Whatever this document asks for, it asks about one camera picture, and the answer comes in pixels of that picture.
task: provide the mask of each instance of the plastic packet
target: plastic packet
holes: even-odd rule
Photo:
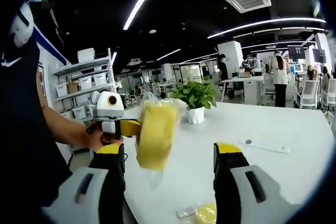
[[[199,207],[184,207],[177,211],[181,223],[190,224],[215,224],[217,220],[217,208],[214,203]]]
[[[139,118],[142,130],[137,137],[136,158],[140,167],[144,168],[152,189],[156,189],[162,181],[174,128],[181,119],[178,117],[183,106],[176,99],[159,100],[151,92],[146,92],[143,96]]]

